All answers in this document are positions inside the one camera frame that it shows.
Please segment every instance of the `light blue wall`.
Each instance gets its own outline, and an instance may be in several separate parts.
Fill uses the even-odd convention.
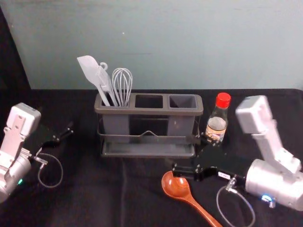
[[[32,88],[93,88],[76,57],[134,88],[303,88],[302,0],[0,0]]]

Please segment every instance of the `brown spoon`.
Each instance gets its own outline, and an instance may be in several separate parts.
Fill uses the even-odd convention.
[[[200,212],[211,226],[222,227],[222,225],[193,198],[189,184],[185,178],[174,177],[172,172],[168,171],[163,175],[161,183],[165,194],[169,197],[189,203]]]

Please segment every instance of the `whisk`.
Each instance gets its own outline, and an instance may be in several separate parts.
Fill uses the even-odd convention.
[[[115,69],[112,84],[119,106],[127,106],[133,86],[133,75],[130,70],[125,68]]]

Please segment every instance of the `soy sauce bottle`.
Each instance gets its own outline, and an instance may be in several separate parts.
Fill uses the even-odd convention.
[[[216,106],[207,121],[205,135],[214,141],[222,142],[227,128],[227,110],[231,102],[231,96],[227,93],[219,93],[216,98]]]

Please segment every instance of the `led light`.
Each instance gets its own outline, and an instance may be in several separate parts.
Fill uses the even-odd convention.
[[[262,195],[261,199],[265,202],[271,202],[273,200],[269,195]]]

